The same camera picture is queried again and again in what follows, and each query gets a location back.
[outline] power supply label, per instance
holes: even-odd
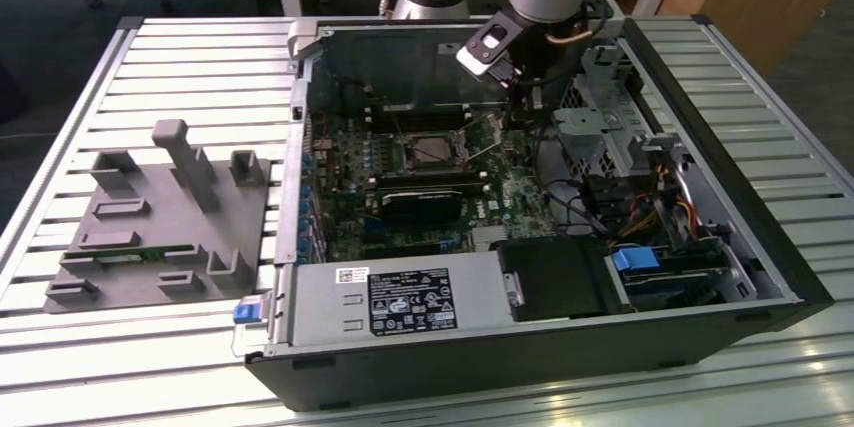
[[[369,275],[369,305],[377,336],[456,329],[449,269]]]

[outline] motherboard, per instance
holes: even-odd
[[[485,251],[556,233],[532,135],[504,128],[501,105],[322,114],[313,139],[327,261]]]

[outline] metal table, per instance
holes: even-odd
[[[51,316],[45,291],[95,189],[95,152],[167,161],[150,128],[182,117],[209,158],[282,158],[293,77],[287,19],[125,22],[0,238],[0,424],[765,425],[854,416],[853,182],[714,27],[641,22],[837,305],[698,365],[295,414],[242,366],[237,301]],[[669,120],[656,109],[668,128]],[[273,280],[282,165],[274,166],[259,288]]]

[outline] floor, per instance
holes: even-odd
[[[278,0],[0,0],[0,65],[30,107],[0,123],[0,230],[125,16],[281,15]],[[338,5],[305,0],[307,11],[373,14],[377,0]],[[835,0],[769,81],[843,164],[854,171],[854,0]]]

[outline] blue latch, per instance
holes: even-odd
[[[245,298],[235,307],[235,324],[253,324],[263,320],[262,297],[259,295]]]
[[[626,247],[612,255],[618,271],[658,269],[658,257],[652,247]]]

